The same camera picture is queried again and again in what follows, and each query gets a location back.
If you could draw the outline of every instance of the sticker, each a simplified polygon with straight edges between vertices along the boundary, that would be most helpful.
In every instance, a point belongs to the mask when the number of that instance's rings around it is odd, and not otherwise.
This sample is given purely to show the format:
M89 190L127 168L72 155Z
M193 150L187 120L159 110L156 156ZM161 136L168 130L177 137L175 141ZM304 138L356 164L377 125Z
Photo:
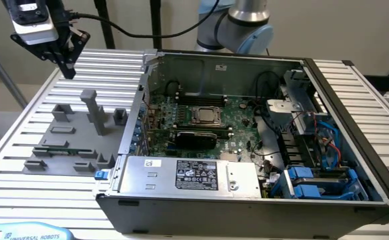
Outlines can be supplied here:
M144 167L161 167L161 159L145 159Z
M177 160L176 181L177 189L219 190L219 173L215 161Z
M215 70L217 70L217 71L227 71L227 65L217 65L217 66L215 66Z

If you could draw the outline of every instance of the motherboard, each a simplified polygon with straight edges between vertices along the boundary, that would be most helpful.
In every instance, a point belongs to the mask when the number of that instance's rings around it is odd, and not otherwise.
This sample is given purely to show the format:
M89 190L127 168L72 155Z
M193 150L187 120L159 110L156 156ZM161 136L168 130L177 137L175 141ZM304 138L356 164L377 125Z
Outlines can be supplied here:
M151 156L261 162L255 105L241 97L152 96Z

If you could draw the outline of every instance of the warning label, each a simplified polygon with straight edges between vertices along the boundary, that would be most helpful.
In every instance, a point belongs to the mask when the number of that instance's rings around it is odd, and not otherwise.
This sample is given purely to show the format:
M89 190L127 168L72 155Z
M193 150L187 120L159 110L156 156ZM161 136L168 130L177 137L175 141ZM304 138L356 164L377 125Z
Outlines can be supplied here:
M215 161L177 160L176 183L177 189L219 190L219 172Z

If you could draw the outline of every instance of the gray post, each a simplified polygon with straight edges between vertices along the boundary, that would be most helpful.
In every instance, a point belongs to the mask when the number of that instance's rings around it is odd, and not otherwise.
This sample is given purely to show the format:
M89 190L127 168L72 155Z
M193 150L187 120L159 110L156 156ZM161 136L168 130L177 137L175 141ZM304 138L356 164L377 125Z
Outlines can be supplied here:
M3 68L1 64L0 64L0 79L3 81L3 83L5 84L11 94L13 95L16 101L19 102L21 108L24 109L27 107L27 100L24 98L24 95L21 93L20 88L16 86L15 82L12 81L5 69Z
M96 104L96 96L97 94L95 90L85 89L81 92L80 99L88 106L91 120L93 122L96 132L99 133L100 136L103 136L105 134L105 126L103 116L100 113L100 108L99 105Z

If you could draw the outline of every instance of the circuit board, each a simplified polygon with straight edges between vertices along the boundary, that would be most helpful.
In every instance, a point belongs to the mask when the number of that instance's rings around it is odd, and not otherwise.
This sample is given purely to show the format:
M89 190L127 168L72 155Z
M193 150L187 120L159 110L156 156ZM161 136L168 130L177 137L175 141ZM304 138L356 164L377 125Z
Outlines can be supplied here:
M248 106L248 100L228 97L225 106L220 107L220 118L223 125L232 127L233 134L229 139L217 140L215 149L203 150L176 149L171 137L175 123L187 125L193 117L193 108L199 106L180 105L171 97L163 95L152 96L151 104L159 109L156 118L161 123L160 128L149 130L152 157L169 157L168 153L172 152L175 157L181 158L232 159L239 162L255 162L260 165L260 157L251 156L252 152L248 150L249 141L252 147L260 142L257 128L253 125L253 107ZM191 131L204 132L205 130L192 129Z

